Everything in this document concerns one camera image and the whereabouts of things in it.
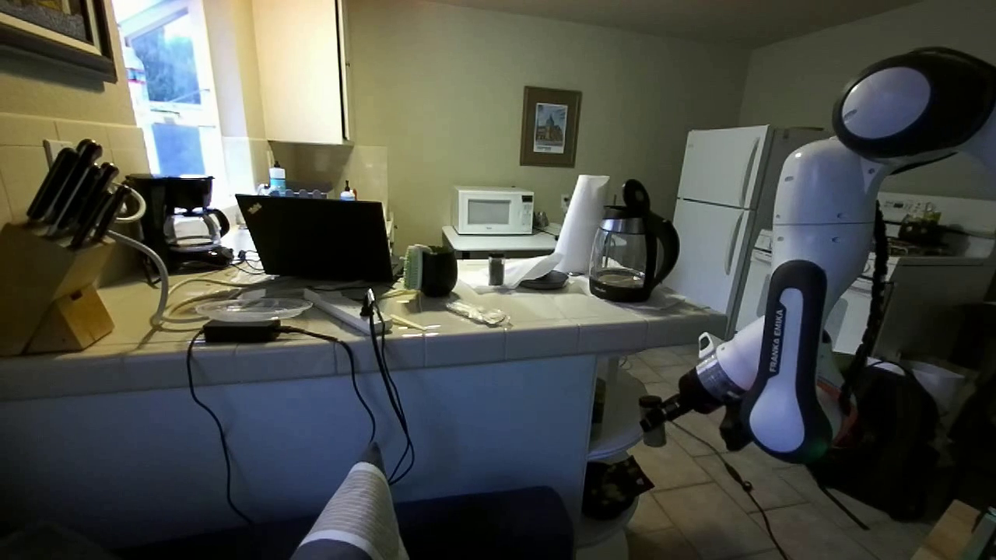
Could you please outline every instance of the framed picture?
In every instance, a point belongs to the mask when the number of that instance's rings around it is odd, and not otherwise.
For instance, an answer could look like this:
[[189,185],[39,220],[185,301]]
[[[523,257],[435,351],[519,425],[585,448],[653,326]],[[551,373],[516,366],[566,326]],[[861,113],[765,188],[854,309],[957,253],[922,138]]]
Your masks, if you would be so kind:
[[574,168],[582,123],[580,90],[523,90],[519,165]]
[[0,51],[115,81],[105,0],[0,0]]

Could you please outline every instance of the laptop screen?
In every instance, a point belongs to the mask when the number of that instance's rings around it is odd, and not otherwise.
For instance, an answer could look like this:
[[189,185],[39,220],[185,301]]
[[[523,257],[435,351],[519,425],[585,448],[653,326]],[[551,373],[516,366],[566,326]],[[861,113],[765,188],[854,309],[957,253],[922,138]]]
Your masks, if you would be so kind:
[[321,282],[393,282],[380,202],[245,194],[238,200],[267,275]]

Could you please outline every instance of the knife block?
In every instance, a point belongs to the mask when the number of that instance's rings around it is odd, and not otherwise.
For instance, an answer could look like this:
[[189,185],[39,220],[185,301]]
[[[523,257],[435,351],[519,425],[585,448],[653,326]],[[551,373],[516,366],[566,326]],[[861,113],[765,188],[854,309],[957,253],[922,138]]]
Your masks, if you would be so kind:
[[96,295],[112,243],[64,250],[26,224],[0,230],[0,355],[81,351],[115,331]]

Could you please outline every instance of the microwave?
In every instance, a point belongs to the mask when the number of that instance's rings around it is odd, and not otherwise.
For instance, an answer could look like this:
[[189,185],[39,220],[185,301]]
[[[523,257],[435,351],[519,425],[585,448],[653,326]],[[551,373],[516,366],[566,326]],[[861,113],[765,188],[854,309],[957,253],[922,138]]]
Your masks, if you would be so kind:
[[531,188],[456,185],[454,230],[461,236],[529,236],[531,200]]

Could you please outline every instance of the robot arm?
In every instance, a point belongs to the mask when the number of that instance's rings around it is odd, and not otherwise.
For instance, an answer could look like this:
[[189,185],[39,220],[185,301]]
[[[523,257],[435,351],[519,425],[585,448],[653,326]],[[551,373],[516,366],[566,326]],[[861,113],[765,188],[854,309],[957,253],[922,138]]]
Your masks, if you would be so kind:
[[797,150],[777,178],[765,315],[736,338],[704,337],[700,363],[659,420],[736,403],[744,439],[813,461],[838,435],[839,373],[821,323],[861,275],[883,178],[957,152],[996,171],[996,68],[957,51],[912,51],[864,68],[835,109],[835,138]]

